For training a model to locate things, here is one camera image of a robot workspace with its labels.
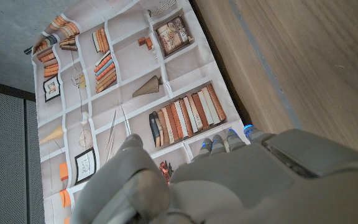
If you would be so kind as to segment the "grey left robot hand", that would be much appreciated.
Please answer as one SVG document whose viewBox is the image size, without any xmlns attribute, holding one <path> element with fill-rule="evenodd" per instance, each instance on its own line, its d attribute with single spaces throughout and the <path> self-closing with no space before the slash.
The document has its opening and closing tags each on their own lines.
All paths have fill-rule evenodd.
<svg viewBox="0 0 358 224">
<path fill-rule="evenodd" d="M 72 223 L 358 223 L 358 152 L 315 134 L 244 128 L 205 139 L 167 180 L 126 138 L 87 182 Z"/>
</svg>

